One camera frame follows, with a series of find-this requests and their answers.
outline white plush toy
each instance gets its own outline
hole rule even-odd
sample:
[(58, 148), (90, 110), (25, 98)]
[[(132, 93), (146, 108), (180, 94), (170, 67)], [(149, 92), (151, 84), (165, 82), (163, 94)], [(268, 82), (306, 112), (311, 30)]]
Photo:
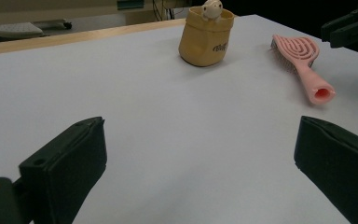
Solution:
[(202, 18), (207, 20), (214, 20), (215, 22), (220, 21), (220, 14), (223, 11), (223, 4), (219, 0), (207, 0), (202, 5)]

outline pink hairbrush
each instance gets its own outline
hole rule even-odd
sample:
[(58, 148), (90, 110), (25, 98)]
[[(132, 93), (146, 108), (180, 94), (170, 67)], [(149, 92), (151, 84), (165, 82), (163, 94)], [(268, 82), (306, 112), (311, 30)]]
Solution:
[(313, 104), (322, 105), (336, 95), (334, 88), (310, 67), (319, 55), (319, 48), (308, 37), (272, 36), (271, 47), (293, 66)]

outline white table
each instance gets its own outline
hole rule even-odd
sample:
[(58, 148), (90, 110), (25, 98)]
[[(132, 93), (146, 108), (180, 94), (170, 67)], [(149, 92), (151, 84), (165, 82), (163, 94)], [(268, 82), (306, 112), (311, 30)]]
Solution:
[(183, 26), (0, 54), (0, 176), (71, 124), (105, 119), (108, 163), (74, 223), (348, 223), (295, 166), (302, 115), (358, 134), (358, 53), (330, 49), (312, 68), (337, 96), (311, 105), (274, 59), (273, 34), (236, 18), (225, 59), (178, 54)]

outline floor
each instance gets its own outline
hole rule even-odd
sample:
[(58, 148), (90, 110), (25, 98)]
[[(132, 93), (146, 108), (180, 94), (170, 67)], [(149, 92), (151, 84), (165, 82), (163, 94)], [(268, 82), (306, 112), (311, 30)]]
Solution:
[[(173, 13), (176, 19), (185, 18), (187, 16), (188, 7), (174, 8)], [(126, 25), (126, 17), (124, 14), (112, 14), (97, 17), (74, 18), (66, 20), (72, 23), (71, 29), (66, 29), (62, 21), (50, 22), (33, 22), (33, 25), (43, 31), (44, 36), (49, 35), (65, 35), (71, 33), (100, 30)], [(0, 42), (10, 41), (13, 39), (0, 37)]]

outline hairbrush handle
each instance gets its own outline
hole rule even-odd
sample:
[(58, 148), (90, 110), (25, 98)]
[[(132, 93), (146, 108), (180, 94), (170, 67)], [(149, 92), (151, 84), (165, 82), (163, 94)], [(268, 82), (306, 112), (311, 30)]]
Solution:
[(306, 64), (296, 66), (298, 75), (310, 101), (315, 105), (323, 105), (336, 95), (334, 87), (310, 69)]

